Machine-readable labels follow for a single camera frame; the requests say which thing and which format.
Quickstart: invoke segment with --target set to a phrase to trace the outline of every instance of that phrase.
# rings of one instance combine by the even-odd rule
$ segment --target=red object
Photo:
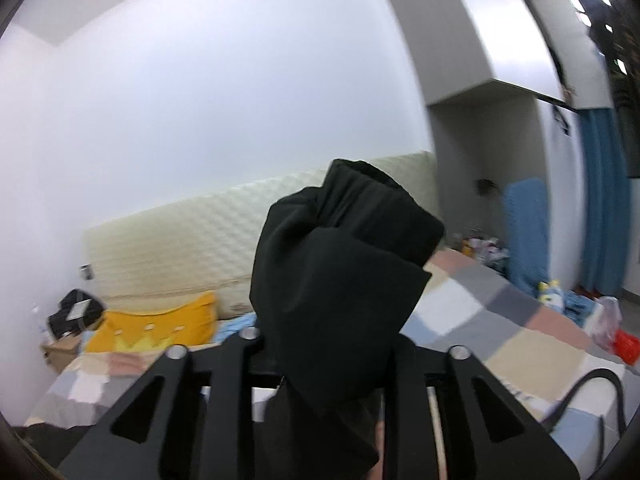
[[[640,357],[640,339],[622,330],[618,330],[612,350],[613,353],[620,357],[626,364],[633,365]]]

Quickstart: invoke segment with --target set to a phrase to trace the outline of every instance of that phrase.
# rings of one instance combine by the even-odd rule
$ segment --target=bed
[[[416,202],[439,216],[430,153],[370,161]],[[324,169],[237,186],[117,219],[88,229],[86,246],[108,308],[135,310],[214,290],[219,315],[250,309],[255,246],[271,203],[318,185]],[[541,420],[571,386],[594,368],[608,368],[625,390],[627,423],[640,404],[640,374],[594,345],[569,319],[540,305],[495,271],[442,248],[425,266],[432,274],[402,333],[419,346],[446,351],[463,344]],[[34,407],[27,425],[60,428],[95,424],[158,356],[150,352],[84,353]],[[254,390],[254,418],[270,393]],[[552,433],[583,478],[596,468],[598,419],[607,454],[616,444],[615,394],[590,381]]]

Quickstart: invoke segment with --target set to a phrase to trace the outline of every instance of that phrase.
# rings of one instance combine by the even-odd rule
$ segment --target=checkered blanket
[[[640,404],[640,374],[594,345],[569,319],[455,251],[438,252],[426,270],[433,277],[402,329],[416,344],[440,351],[456,344],[471,348],[538,420],[588,371],[609,368],[622,380],[629,422]],[[157,356],[82,354],[40,399],[27,425],[95,424]],[[583,478],[595,468],[601,415],[608,453],[618,435],[614,390],[606,380],[587,383],[552,433]]]

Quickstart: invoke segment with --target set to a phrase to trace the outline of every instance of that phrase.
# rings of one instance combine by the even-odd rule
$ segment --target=black fabric bag
[[[250,298],[285,379],[260,428],[257,478],[361,479],[377,462],[373,391],[443,234],[365,162],[334,160],[321,187],[271,206]]]
[[[84,311],[84,315],[79,319],[72,319],[67,321],[66,316],[69,315],[71,309],[78,301],[90,300],[89,305]],[[60,339],[65,333],[71,333],[77,335],[87,328],[92,323],[95,323],[100,319],[104,307],[99,300],[96,300],[90,294],[85,291],[75,288],[68,293],[58,304],[60,309],[49,316],[49,328],[56,337]]]
[[[316,412],[370,393],[431,277],[443,224],[366,162],[271,206],[250,298],[268,349]]]

